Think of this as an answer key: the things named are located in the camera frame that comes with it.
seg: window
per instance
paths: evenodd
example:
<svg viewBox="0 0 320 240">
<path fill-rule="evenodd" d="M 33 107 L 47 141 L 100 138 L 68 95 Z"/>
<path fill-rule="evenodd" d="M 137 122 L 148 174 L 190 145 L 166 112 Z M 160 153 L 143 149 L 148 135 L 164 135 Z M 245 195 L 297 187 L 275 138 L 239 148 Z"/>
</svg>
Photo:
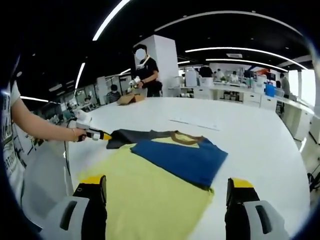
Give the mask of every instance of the window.
<svg viewBox="0 0 320 240">
<path fill-rule="evenodd" d="M 298 97 L 299 96 L 298 70 L 289 71 L 288 81 L 290 84 L 290 92 L 296 97 Z"/>
<path fill-rule="evenodd" d="M 312 69 L 302 70 L 301 100 L 315 107 L 316 102 L 316 76 Z"/>
</svg>

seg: yellow t-shirt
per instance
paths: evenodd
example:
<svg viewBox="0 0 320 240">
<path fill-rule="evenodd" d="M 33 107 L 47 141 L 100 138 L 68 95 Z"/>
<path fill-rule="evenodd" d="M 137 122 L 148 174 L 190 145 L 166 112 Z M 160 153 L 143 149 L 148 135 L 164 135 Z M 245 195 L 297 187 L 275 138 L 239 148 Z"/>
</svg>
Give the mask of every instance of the yellow t-shirt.
<svg viewBox="0 0 320 240">
<path fill-rule="evenodd" d="M 180 144 L 170 137 L 155 141 Z M 195 187 L 131 153 L 134 145 L 122 146 L 78 176 L 83 180 L 106 175 L 106 239 L 186 239 L 211 202 L 213 191 Z"/>
</svg>

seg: black t-shirt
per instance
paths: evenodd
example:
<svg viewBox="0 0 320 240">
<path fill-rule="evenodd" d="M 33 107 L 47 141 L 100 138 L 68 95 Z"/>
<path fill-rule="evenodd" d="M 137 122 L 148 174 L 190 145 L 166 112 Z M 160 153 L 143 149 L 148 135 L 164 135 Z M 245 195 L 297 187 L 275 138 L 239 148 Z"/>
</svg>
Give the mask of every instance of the black t-shirt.
<svg viewBox="0 0 320 240">
<path fill-rule="evenodd" d="M 139 68 L 135 71 L 135 74 L 136 76 L 139 76 L 141 80 L 143 80 L 153 75 L 154 71 L 159 72 L 159 69 L 156 61 L 150 57 L 142 68 Z M 150 82 L 143 84 L 143 88 L 154 88 L 155 85 L 157 85 L 156 81 L 152 80 Z"/>
</svg>

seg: cardboard box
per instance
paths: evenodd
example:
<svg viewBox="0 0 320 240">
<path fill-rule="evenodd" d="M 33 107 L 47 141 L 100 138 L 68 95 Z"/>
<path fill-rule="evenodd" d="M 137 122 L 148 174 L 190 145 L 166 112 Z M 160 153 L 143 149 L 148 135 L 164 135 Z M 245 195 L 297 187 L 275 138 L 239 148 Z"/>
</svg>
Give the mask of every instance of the cardboard box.
<svg viewBox="0 0 320 240">
<path fill-rule="evenodd" d="M 142 100 L 145 99 L 145 96 L 141 95 L 141 94 L 128 94 L 128 95 L 124 95 L 124 96 L 121 96 L 119 98 L 119 100 L 117 101 L 117 103 L 119 105 L 128 105 L 128 104 L 131 104 L 131 103 L 137 103 L 137 102 L 140 102 Z"/>
</svg>

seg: black ceiling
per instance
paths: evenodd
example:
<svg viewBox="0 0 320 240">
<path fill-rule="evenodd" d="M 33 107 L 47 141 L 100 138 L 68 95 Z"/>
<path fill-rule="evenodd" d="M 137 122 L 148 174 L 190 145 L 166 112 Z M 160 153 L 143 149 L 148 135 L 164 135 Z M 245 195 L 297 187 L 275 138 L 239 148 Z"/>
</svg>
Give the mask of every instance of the black ceiling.
<svg viewBox="0 0 320 240">
<path fill-rule="evenodd" d="M 92 41 L 97 29 L 120 0 L 59 0 L 14 2 L 8 24 L 10 41 L 21 53 L 17 71 L 21 95 L 53 100 L 56 92 L 49 88 L 57 83 L 77 79 L 81 63 L 85 67 L 79 87 L 94 83 L 97 77 L 118 74 L 131 67 L 132 46 L 153 34 L 176 41 L 179 60 L 205 63 L 206 58 L 227 58 L 226 53 L 241 53 L 243 59 L 278 65 L 285 60 L 256 52 L 207 50 L 185 53 L 185 50 L 208 47 L 242 47 L 272 52 L 294 59 L 308 55 L 305 39 L 289 28 L 271 20 L 243 14 L 201 16 L 173 24 L 172 21 L 194 14 L 234 10 L 256 11 L 283 21 L 304 35 L 317 40 L 312 31 L 316 11 L 301 4 L 274 5 L 220 3 L 197 0 L 131 0 L 111 21 L 98 41 Z M 287 69 L 296 69 L 291 65 Z"/>
</svg>

